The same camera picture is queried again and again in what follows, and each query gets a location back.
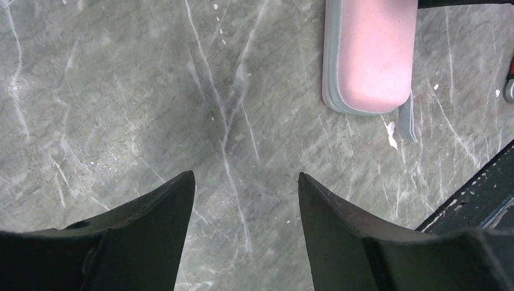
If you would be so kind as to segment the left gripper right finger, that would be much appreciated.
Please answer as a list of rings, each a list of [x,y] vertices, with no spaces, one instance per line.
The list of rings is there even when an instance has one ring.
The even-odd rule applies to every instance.
[[[512,290],[513,230],[446,235],[383,220],[298,177],[301,222],[315,290]]]

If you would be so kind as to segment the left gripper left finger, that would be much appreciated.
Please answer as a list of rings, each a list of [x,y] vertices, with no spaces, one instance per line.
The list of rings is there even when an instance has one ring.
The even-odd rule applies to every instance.
[[[1,232],[2,290],[173,290],[195,176],[64,229]]]

